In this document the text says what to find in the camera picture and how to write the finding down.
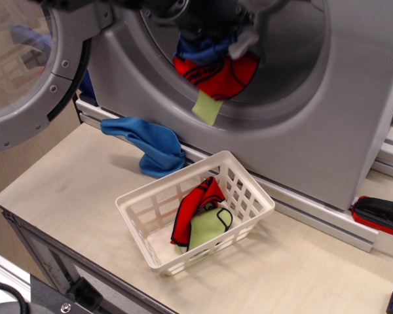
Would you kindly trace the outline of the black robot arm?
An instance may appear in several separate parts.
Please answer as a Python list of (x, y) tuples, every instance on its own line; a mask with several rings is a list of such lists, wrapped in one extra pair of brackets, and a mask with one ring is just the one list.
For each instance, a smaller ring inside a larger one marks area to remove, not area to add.
[(253, 24), (254, 13), (239, 1), (108, 1), (123, 9), (144, 11), (156, 24), (173, 26), (192, 36), (226, 36)]

